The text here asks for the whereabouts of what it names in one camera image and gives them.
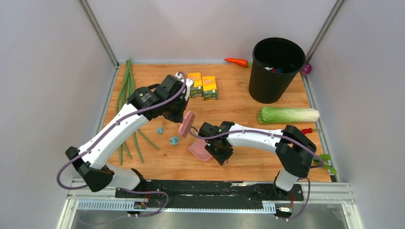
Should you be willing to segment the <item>pink hand brush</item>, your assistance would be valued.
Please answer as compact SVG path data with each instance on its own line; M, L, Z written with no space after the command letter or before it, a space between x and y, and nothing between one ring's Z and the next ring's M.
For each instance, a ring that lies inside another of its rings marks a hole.
M195 120L195 113L193 111L187 112L178 130L178 133L182 138L187 137L194 120Z

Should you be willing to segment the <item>pink plastic dustpan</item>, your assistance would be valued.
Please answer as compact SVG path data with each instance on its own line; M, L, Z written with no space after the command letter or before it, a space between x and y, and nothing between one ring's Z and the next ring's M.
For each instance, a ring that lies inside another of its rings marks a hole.
M187 149L199 160L209 162L210 160L215 159L221 166L224 165L233 154L231 145L221 139L197 139Z

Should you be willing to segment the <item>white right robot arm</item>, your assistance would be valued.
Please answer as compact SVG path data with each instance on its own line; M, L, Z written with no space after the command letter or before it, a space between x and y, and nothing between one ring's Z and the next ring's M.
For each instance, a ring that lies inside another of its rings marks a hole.
M220 126L203 123L195 137L206 142L206 150L223 165L234 147L249 147L277 155L282 169L272 187L273 195L286 199L300 178L306 178L316 156L316 146L295 126L264 130L224 121Z

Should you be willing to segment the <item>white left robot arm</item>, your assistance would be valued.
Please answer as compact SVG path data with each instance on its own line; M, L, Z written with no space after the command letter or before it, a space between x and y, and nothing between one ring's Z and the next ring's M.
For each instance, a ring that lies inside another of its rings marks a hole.
M167 75L162 83L137 88L96 136L78 148L69 147L65 155L85 186L92 192L108 186L125 188L135 198L143 196L146 185L139 172L107 162L119 146L152 119L163 116L173 123L182 123L193 86L193 80L178 72Z

